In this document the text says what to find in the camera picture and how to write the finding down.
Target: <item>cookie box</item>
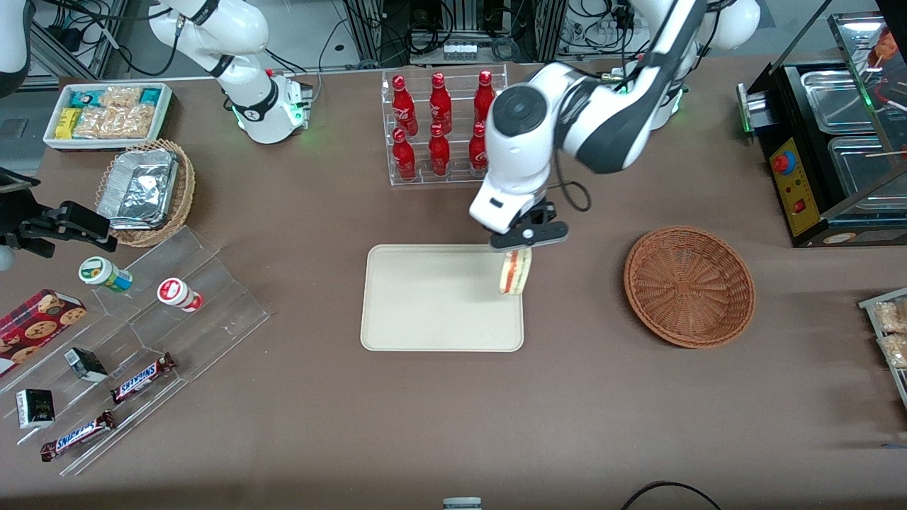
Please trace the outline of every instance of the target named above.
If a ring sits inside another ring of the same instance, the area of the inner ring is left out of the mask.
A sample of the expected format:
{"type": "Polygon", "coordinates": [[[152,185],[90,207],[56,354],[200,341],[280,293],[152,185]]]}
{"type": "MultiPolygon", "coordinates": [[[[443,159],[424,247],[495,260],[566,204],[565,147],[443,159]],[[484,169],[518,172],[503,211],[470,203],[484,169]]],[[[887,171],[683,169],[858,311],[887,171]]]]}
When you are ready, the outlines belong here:
{"type": "Polygon", "coordinates": [[[140,143],[153,142],[158,139],[161,129],[164,125],[164,119],[167,115],[167,108],[173,92],[165,83],[160,82],[104,82],[104,83],[74,83],[66,85],[60,91],[60,97],[54,107],[54,113],[51,115],[50,122],[44,130],[44,143],[60,152],[104,152],[119,151],[127,147],[139,145],[140,143]],[[85,93],[96,91],[108,86],[120,87],[141,87],[143,89],[160,89],[161,95],[158,96],[158,102],[154,108],[154,116],[151,118],[151,128],[145,138],[112,138],[112,139],[72,139],[57,138],[56,126],[60,122],[60,116],[63,111],[70,106],[70,101],[74,93],[85,93]]]}
{"type": "Polygon", "coordinates": [[[80,300],[44,289],[0,319],[0,378],[86,313],[80,300]]]}

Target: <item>snickers bar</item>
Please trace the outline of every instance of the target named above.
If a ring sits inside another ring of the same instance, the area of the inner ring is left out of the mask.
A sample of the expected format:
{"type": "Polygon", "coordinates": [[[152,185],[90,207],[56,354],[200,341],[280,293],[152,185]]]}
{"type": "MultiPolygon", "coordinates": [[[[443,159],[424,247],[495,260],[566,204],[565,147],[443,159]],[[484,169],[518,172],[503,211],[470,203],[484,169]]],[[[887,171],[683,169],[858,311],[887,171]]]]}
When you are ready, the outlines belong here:
{"type": "Polygon", "coordinates": [[[93,421],[75,429],[73,432],[41,446],[41,461],[50,462],[69,449],[70,446],[84,443],[88,439],[97,436],[103,430],[113,430],[116,428],[116,422],[113,421],[113,415],[110,410],[104,411],[93,421]]]}
{"type": "Polygon", "coordinates": [[[169,352],[165,352],[160,358],[154,360],[146,369],[133,376],[128,381],[122,383],[120,387],[111,390],[113,404],[120,404],[123,400],[139,393],[145,389],[151,382],[176,367],[176,362],[171,358],[169,352]]]}

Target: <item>white container with red label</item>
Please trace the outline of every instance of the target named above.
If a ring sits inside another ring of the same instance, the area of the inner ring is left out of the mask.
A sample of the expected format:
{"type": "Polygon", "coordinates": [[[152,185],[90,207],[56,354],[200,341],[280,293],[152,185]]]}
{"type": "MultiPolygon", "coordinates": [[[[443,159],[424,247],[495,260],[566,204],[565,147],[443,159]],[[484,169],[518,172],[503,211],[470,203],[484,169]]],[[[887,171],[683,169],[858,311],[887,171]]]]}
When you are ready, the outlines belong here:
{"type": "Polygon", "coordinates": [[[165,305],[171,305],[182,311],[195,311],[201,308],[205,299],[190,289],[186,282],[179,278],[167,278],[158,287],[158,299],[165,305]]]}

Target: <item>red coca-cola bottle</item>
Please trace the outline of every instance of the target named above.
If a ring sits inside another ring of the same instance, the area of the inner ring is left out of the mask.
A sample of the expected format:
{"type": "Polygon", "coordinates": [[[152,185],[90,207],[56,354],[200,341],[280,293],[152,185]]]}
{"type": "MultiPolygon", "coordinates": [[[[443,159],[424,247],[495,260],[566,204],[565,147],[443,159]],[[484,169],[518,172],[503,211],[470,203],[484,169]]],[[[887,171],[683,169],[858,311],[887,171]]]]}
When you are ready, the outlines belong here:
{"type": "Polygon", "coordinates": [[[454,113],[451,95],[444,86],[443,74],[432,74],[432,88],[432,97],[428,100],[432,107],[432,123],[440,123],[444,134],[450,134],[454,129],[454,113]]]}
{"type": "Polygon", "coordinates": [[[483,123],[488,118],[488,109],[492,107],[494,101],[494,89],[492,88],[492,72],[483,69],[479,72],[479,89],[475,91],[475,122],[483,123]]]}
{"type": "Polygon", "coordinates": [[[432,172],[438,177],[447,175],[451,162],[451,144],[444,137],[444,128],[440,123],[432,124],[432,139],[428,142],[428,151],[432,155],[432,172]]]}
{"type": "Polygon", "coordinates": [[[484,177],[488,171],[488,158],[485,156],[485,123],[478,122],[473,126],[473,138],[469,141],[469,173],[473,177],[484,177]]]}
{"type": "Polygon", "coordinates": [[[415,179],[415,152],[413,146],[406,141],[406,133],[401,128],[394,128],[394,163],[397,174],[404,181],[415,179]]]}
{"type": "Polygon", "coordinates": [[[415,103],[413,96],[406,90],[406,80],[397,75],[391,79],[394,87],[394,117],[397,125],[406,130],[406,134],[416,136],[419,132],[419,122],[415,119],[415,103]]]}

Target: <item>yogurt cup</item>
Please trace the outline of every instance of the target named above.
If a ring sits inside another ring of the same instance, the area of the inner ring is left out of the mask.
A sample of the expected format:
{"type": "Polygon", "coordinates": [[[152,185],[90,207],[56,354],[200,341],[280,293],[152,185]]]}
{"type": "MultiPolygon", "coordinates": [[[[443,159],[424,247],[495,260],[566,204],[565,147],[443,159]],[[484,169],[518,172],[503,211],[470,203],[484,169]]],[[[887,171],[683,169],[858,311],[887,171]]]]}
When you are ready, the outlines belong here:
{"type": "Polygon", "coordinates": [[[113,292],[125,292],[132,285],[132,274],[121,270],[104,257],[91,257],[79,266],[79,279],[89,285],[100,285],[113,292]]]}
{"type": "Polygon", "coordinates": [[[190,289],[185,281],[179,278],[167,278],[158,286],[158,299],[165,305],[171,305],[182,311],[195,311],[201,308],[205,299],[190,289]]]}

